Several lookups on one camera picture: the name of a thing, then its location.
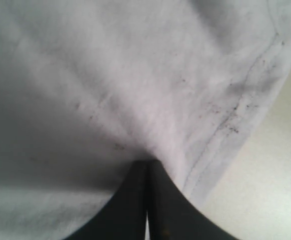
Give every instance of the white cloth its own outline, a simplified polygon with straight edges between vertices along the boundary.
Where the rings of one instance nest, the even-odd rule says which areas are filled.
[[[131,161],[199,208],[291,69],[291,0],[0,0],[0,240],[62,239]]]

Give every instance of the white fabric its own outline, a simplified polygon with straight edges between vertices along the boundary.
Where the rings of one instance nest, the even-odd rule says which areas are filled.
[[[0,0],[0,240],[62,239],[158,158],[199,208],[291,69],[291,0]]]

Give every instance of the white t-shirt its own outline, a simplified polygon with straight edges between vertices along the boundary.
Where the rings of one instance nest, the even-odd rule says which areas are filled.
[[[132,161],[200,208],[291,69],[291,0],[0,0],[0,240],[57,240]]]

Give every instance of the beige surface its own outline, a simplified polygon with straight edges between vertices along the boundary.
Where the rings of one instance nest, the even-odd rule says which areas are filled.
[[[201,211],[241,240],[291,240],[291,73]]]

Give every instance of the black object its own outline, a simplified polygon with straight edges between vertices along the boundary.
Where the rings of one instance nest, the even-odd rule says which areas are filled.
[[[192,206],[158,160],[136,161],[118,191],[65,240],[235,240]]]

